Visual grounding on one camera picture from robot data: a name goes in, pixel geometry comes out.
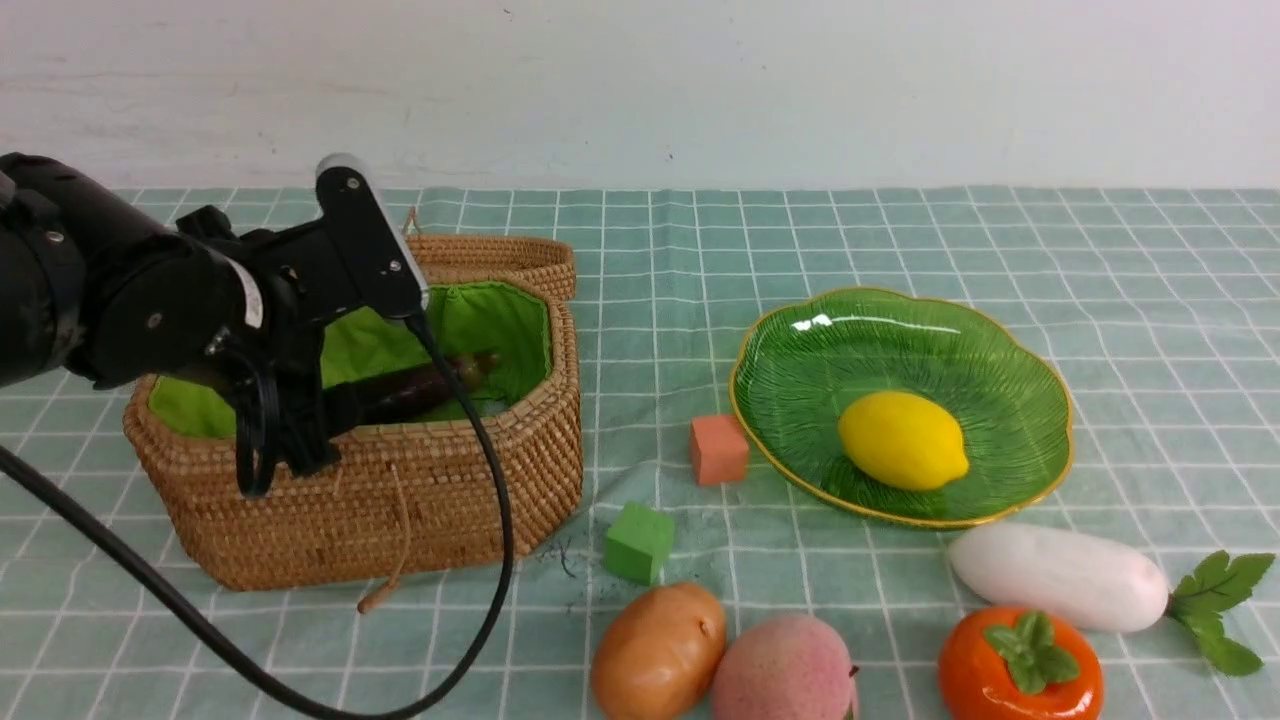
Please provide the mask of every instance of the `checkered tablecloth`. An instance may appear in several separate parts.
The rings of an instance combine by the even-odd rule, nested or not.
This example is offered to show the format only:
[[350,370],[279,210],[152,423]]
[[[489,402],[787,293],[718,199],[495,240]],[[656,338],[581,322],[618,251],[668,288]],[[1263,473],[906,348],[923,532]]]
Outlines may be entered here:
[[[165,222],[207,202],[239,229],[317,213],[298,188],[120,192]],[[1130,543],[1175,578],[1217,548],[1280,550],[1280,192],[393,190],[387,201],[401,219],[416,206],[428,231],[554,236],[580,273],[585,500],[521,564],[479,665],[426,717],[598,717],[585,684],[594,643],[640,592],[600,568],[627,501],[676,519],[663,579],[712,589],[731,633],[812,611],[863,667],[867,720],[946,717],[934,659],[978,605],[947,570],[947,538],[820,506],[759,455],[740,486],[700,488],[690,474],[689,421],[728,411],[745,328],[842,286],[972,305],[1062,372],[1075,466],[1021,519]],[[387,710],[443,679],[494,568],[412,578],[367,616],[355,612],[364,584],[223,592],[175,542],[120,434],[124,400],[61,373],[4,388],[0,442],[314,698]],[[1171,624],[1093,635],[1105,717],[1280,719],[1280,570],[1228,632],[1263,656],[1263,673],[1210,674]],[[294,717],[13,483],[0,483],[0,712],[13,720]]]

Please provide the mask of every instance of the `white radish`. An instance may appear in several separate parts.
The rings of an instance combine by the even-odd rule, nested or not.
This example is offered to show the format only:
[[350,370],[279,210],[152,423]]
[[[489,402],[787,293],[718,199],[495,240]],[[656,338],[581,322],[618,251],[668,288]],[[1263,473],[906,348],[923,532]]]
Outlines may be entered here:
[[1147,556],[1059,528],[1009,520],[979,525],[952,542],[947,557],[987,602],[1043,610],[1082,630],[1144,630],[1169,606],[1169,579]]

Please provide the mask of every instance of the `persimmon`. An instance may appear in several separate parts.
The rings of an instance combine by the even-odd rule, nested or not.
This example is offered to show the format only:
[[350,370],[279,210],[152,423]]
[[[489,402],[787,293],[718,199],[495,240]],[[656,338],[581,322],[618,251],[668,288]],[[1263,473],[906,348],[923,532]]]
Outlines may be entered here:
[[969,614],[938,655],[938,688],[954,720],[1097,720],[1102,665],[1084,635],[1041,610]]

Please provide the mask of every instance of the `wicker basket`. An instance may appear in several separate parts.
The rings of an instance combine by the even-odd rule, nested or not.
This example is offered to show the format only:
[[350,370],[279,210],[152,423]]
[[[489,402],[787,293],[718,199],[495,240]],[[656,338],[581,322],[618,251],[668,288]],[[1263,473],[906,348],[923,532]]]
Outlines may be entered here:
[[[498,281],[548,309],[549,375],[485,419],[507,477],[516,550],[525,556],[581,501],[577,342],[567,305],[576,282],[572,251],[520,237],[416,233],[408,242],[433,286]],[[124,434],[183,550],[229,589],[388,575],[394,587],[401,573],[502,559],[493,478],[466,420],[357,428],[334,441],[343,457],[337,466],[294,478],[282,464],[268,497],[244,500],[232,441],[170,430],[148,410],[154,387],[154,378],[138,383]]]

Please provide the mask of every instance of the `green foam cube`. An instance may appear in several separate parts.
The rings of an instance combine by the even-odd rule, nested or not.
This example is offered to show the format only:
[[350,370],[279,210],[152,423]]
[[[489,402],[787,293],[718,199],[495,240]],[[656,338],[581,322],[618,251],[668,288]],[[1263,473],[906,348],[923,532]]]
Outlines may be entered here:
[[671,515],[628,502],[604,534],[604,569],[625,580],[653,585],[675,544],[676,520]]

